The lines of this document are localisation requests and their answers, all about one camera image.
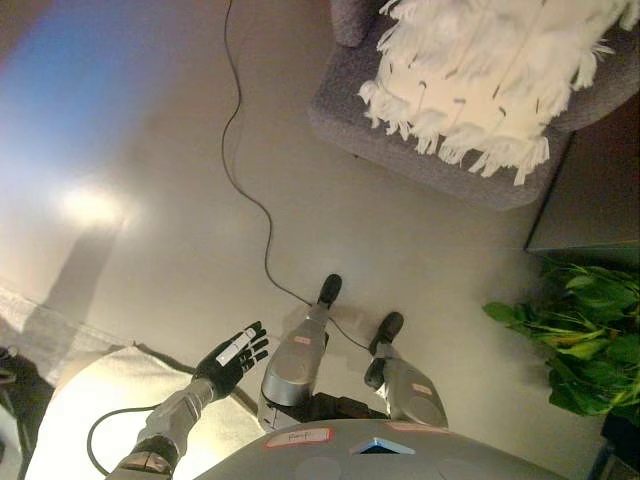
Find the power cord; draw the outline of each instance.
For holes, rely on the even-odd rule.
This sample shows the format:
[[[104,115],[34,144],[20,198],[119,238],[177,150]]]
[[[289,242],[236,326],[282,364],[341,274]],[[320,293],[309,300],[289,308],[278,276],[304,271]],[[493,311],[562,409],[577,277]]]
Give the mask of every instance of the power cord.
[[[271,242],[273,240],[273,217],[271,216],[271,212],[269,212],[269,210],[267,209],[267,207],[264,206],[264,204],[262,204],[255,197],[251,196],[249,193],[247,193],[235,181],[235,179],[233,178],[233,175],[231,175],[231,171],[229,169],[229,164],[227,162],[227,155],[226,155],[227,152],[226,152],[226,148],[225,148],[226,139],[227,139],[227,133],[229,131],[229,127],[231,126],[233,121],[238,116],[238,113],[240,112],[240,108],[242,107],[242,104],[243,104],[242,87],[240,85],[240,77],[238,76],[238,70],[236,68],[235,63],[233,62],[233,58],[231,57],[231,51],[229,50],[229,41],[228,41],[229,15],[231,14],[231,7],[232,6],[233,6],[233,0],[229,0],[229,3],[227,5],[227,11],[226,11],[225,17],[224,17],[224,35],[223,35],[223,40],[224,40],[225,54],[227,56],[227,61],[229,62],[229,67],[231,68],[231,72],[233,73],[233,79],[234,79],[234,83],[235,83],[235,86],[236,86],[236,105],[235,105],[235,107],[233,109],[233,113],[231,114],[231,116],[227,120],[227,122],[226,122],[226,124],[225,124],[225,126],[224,126],[224,128],[222,130],[222,139],[220,141],[220,158],[222,159],[222,166],[224,168],[225,176],[227,177],[227,180],[229,181],[231,186],[234,188],[234,190],[238,194],[240,194],[242,197],[244,197],[245,199],[247,199],[248,201],[253,203],[256,207],[258,207],[262,211],[262,213],[264,213],[265,217],[267,218],[267,223],[269,224],[269,231],[268,231],[268,236],[267,236],[267,244],[266,244],[265,249],[264,249],[264,259],[263,259],[263,267],[264,267],[265,275],[267,276],[269,281],[273,284],[273,286],[275,286],[277,289],[279,289],[282,292],[290,295],[291,297],[295,298],[296,300],[299,300],[300,302],[304,303],[305,305],[311,306],[312,305],[311,302],[309,302],[308,300],[305,300],[303,297],[301,297],[297,293],[293,292],[292,290],[290,290],[290,289],[286,288],[285,286],[281,285],[280,283],[278,283],[273,278],[273,275],[271,275],[271,270],[269,269],[269,256],[271,254]],[[349,340],[352,344],[354,344],[355,346],[357,346],[359,348],[362,348],[363,350],[369,351],[369,349],[366,346],[362,345],[358,341],[354,340],[351,336],[349,336],[340,327],[340,325],[338,325],[338,322],[336,322],[332,317],[329,317],[329,320],[338,329],[338,331],[347,340]],[[157,406],[158,405],[153,405],[153,406],[150,406],[150,407],[122,408],[120,410],[114,410],[112,412],[106,413],[105,415],[103,415],[102,417],[100,417],[98,420],[96,420],[94,422],[94,424],[89,429],[89,433],[87,434],[87,455],[89,456],[89,460],[91,461],[93,466],[96,468],[96,470],[98,470],[104,476],[109,475],[109,472],[100,464],[100,462],[98,461],[98,459],[96,458],[96,456],[95,456],[95,454],[93,452],[93,434],[94,434],[96,428],[103,421],[105,421],[106,419],[108,419],[108,418],[110,418],[110,417],[112,417],[114,415],[119,415],[121,413],[146,412],[146,411],[150,411],[150,410],[155,409]]]
[[[89,433],[87,434],[87,455],[89,456],[89,460],[91,460],[93,466],[96,467],[96,470],[98,470],[105,477],[109,475],[107,469],[100,464],[95,454],[93,453],[93,433],[95,432],[96,428],[98,428],[98,425],[104,422],[107,418],[113,417],[114,415],[120,415],[121,413],[148,412],[150,410],[154,410],[158,405],[160,404],[151,405],[150,407],[133,407],[114,410],[112,412],[104,414],[98,420],[96,420],[93,425],[91,425]]]
[[[290,290],[290,289],[286,288],[285,286],[281,285],[280,283],[278,283],[273,278],[273,275],[271,275],[271,270],[269,269],[269,257],[270,257],[270,254],[271,254],[271,242],[273,240],[273,217],[271,216],[271,212],[269,212],[269,210],[267,209],[267,207],[264,206],[264,204],[262,204],[255,197],[253,197],[250,194],[248,194],[235,181],[235,179],[233,178],[233,175],[231,175],[231,171],[229,169],[229,165],[228,165],[228,162],[227,162],[226,149],[225,149],[227,132],[229,130],[229,127],[233,123],[233,121],[238,116],[238,112],[240,111],[240,107],[243,104],[242,87],[240,85],[240,77],[238,76],[238,70],[236,68],[235,63],[233,62],[233,58],[231,57],[231,51],[229,50],[229,41],[228,41],[229,15],[231,13],[231,7],[232,6],[233,6],[233,0],[229,0],[229,3],[227,5],[227,12],[226,12],[225,17],[224,17],[224,35],[223,35],[223,39],[224,39],[224,51],[225,51],[225,53],[227,55],[227,61],[229,62],[229,67],[231,68],[231,72],[233,73],[233,79],[234,79],[234,82],[235,82],[236,92],[237,93],[236,93],[236,105],[235,105],[235,108],[233,109],[233,113],[231,114],[231,116],[227,120],[227,123],[225,124],[224,129],[222,130],[222,139],[220,141],[220,158],[222,159],[222,166],[224,168],[225,176],[227,177],[227,180],[229,180],[229,183],[234,188],[234,190],[236,192],[238,192],[241,196],[243,196],[244,198],[249,200],[251,203],[253,203],[260,210],[262,210],[262,213],[264,213],[265,217],[267,218],[267,222],[269,224],[269,232],[268,232],[268,236],[267,236],[267,244],[266,244],[265,249],[264,249],[264,259],[263,259],[263,266],[264,266],[265,275],[267,276],[269,281],[273,284],[273,286],[275,286],[279,290],[283,291],[284,293],[292,296],[293,298],[299,300],[300,302],[304,303],[305,305],[311,306],[312,305],[311,302],[309,302],[308,300],[305,300],[304,298],[302,298],[297,293],[293,292],[292,290]],[[342,335],[344,335],[344,337],[347,340],[349,340],[351,343],[353,343],[357,347],[362,348],[363,350],[369,351],[369,349],[367,347],[365,347],[364,345],[362,345],[361,343],[357,342],[352,337],[350,337],[340,327],[340,325],[338,325],[338,322],[336,322],[333,318],[329,317],[329,320],[338,329],[338,331]]]

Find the white label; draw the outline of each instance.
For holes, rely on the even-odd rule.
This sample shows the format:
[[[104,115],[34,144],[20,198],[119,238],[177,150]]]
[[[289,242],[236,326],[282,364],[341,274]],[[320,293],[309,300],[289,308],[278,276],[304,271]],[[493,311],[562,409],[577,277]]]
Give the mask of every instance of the white label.
[[[293,341],[304,345],[311,345],[311,339],[307,337],[293,337]]]
[[[449,430],[444,428],[432,427],[431,425],[422,425],[420,423],[410,422],[387,422],[387,426],[398,432],[422,432],[422,433],[445,433],[449,434]]]
[[[314,443],[329,442],[333,438],[333,430],[330,428],[310,428],[296,430],[295,432],[281,433],[271,437],[264,444],[265,448],[293,447],[296,445],[310,445]]]
[[[414,392],[424,393],[425,395],[433,395],[431,389],[425,385],[420,385],[419,383],[412,383],[411,388],[413,388]]]

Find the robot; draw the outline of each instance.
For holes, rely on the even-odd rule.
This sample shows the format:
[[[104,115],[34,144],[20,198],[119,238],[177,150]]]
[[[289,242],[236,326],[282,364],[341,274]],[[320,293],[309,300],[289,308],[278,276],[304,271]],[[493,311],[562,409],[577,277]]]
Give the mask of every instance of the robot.
[[[561,480],[522,459],[447,429],[433,383],[392,343],[403,325],[389,314],[369,345],[364,381],[385,398],[387,412],[316,393],[329,336],[330,308],[342,285],[330,275],[318,301],[272,355],[262,381],[258,420],[266,435],[198,480]],[[208,404],[226,397],[267,356],[260,322],[220,344],[196,367],[191,383],[147,418],[136,446],[108,480],[170,480],[187,437]]]

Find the gray floor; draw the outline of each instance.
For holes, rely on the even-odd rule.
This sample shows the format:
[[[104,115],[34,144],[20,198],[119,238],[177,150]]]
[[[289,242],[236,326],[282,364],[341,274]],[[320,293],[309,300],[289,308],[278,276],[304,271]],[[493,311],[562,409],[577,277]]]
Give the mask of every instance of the gray floor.
[[[189,363],[255,320],[275,340],[303,312],[265,278],[265,219],[223,177],[224,7],[0,6],[0,285]],[[230,152],[273,213],[274,276],[311,299],[341,273],[336,318],[363,342],[401,311],[397,346],[453,430],[584,478],[600,422],[549,405],[536,351],[480,309],[534,282],[521,248],[537,206],[476,208],[316,139],[306,105],[332,48],[326,2],[236,0],[231,23],[246,103]],[[319,388],[379,408],[367,354],[330,333]],[[242,384],[253,395],[260,375]]]

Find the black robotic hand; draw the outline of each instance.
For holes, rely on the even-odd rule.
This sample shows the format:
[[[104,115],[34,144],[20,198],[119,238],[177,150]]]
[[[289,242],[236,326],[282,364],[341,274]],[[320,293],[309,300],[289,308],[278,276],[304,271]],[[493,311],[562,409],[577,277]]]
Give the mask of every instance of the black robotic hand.
[[[256,322],[218,345],[196,367],[193,379],[206,378],[215,389],[216,399],[224,398],[257,362],[268,353],[267,331]]]

